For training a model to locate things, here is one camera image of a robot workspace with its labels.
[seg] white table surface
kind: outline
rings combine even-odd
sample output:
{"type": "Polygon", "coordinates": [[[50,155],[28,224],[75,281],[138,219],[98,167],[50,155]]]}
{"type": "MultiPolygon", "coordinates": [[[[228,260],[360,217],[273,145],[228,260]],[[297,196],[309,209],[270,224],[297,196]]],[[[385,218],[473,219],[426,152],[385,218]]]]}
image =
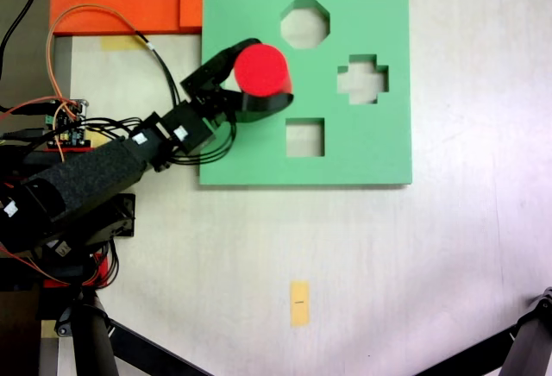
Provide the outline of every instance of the white table surface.
{"type": "MultiPolygon", "coordinates": [[[[147,173],[106,310],[215,375],[407,376],[516,322],[552,284],[551,4],[411,0],[410,186],[147,173]],[[296,279],[310,283],[302,328],[296,279]]],[[[178,81],[199,66],[199,37],[152,40],[178,81]]],[[[169,110],[148,53],[100,48],[73,39],[72,97],[95,116],[169,110]]],[[[74,374],[71,339],[59,364],[74,374]]]]}

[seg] red cylinder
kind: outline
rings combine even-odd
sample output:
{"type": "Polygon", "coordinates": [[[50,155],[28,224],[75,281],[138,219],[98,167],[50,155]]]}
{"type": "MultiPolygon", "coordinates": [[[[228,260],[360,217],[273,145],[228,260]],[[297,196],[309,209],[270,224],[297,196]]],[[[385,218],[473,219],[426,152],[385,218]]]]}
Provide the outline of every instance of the red cylinder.
{"type": "Polygon", "coordinates": [[[235,81],[252,96],[270,97],[292,92],[287,61],[278,48],[253,44],[243,50],[235,61],[235,81]]]}

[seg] yellow tape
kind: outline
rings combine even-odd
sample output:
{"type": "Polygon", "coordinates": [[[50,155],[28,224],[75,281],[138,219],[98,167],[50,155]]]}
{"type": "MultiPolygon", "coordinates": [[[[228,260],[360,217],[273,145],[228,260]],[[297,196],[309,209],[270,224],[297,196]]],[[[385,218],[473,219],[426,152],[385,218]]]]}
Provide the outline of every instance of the yellow tape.
{"type": "Polygon", "coordinates": [[[306,326],[309,324],[310,300],[308,281],[292,281],[291,301],[292,327],[306,326]]]}
{"type": "Polygon", "coordinates": [[[102,51],[143,50],[144,43],[134,35],[106,35],[100,37],[102,51]]]}
{"type": "Polygon", "coordinates": [[[100,147],[110,141],[109,138],[101,133],[91,132],[90,130],[86,130],[86,139],[90,141],[92,147],[100,147]]]}
{"type": "Polygon", "coordinates": [[[42,320],[41,323],[41,338],[42,339],[57,339],[58,334],[55,332],[55,320],[42,320]]]}

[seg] white sticker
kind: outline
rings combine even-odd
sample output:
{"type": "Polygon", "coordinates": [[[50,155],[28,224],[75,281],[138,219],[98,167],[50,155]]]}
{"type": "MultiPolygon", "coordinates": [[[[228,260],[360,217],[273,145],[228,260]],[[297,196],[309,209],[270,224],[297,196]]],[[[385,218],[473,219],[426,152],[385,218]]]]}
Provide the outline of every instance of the white sticker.
{"type": "Polygon", "coordinates": [[[176,137],[179,138],[179,141],[184,141],[184,139],[188,135],[188,132],[186,132],[186,129],[182,126],[178,126],[173,133],[176,135],[176,137]]]}
{"type": "Polygon", "coordinates": [[[147,137],[143,133],[139,133],[132,138],[137,144],[142,145],[147,142],[147,137]]]}
{"type": "Polygon", "coordinates": [[[69,247],[65,241],[61,242],[59,246],[55,248],[55,252],[62,257],[65,257],[67,254],[69,254],[69,251],[71,251],[71,247],[69,247]]]}
{"type": "Polygon", "coordinates": [[[11,201],[4,209],[3,211],[8,214],[8,216],[11,218],[13,215],[16,214],[16,212],[18,211],[17,207],[16,207],[16,202],[15,201],[11,201]]]}

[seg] green shape sorter board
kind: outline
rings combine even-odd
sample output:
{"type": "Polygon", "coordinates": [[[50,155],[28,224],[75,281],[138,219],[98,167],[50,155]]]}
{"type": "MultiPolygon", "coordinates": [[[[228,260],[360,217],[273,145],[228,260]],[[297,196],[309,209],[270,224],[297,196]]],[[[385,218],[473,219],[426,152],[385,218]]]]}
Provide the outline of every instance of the green shape sorter board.
{"type": "MultiPolygon", "coordinates": [[[[411,183],[408,0],[204,0],[204,60],[251,37],[285,55],[295,99],[274,116],[239,124],[229,154],[201,167],[202,185],[411,183]],[[317,47],[296,49],[280,23],[291,8],[309,4],[329,17],[329,35],[317,47]],[[355,57],[388,71],[387,92],[376,103],[351,104],[337,92],[338,70],[355,57]],[[323,156],[286,155],[292,120],[323,121],[323,156]]],[[[222,126],[217,137],[228,130],[222,126]]]]}

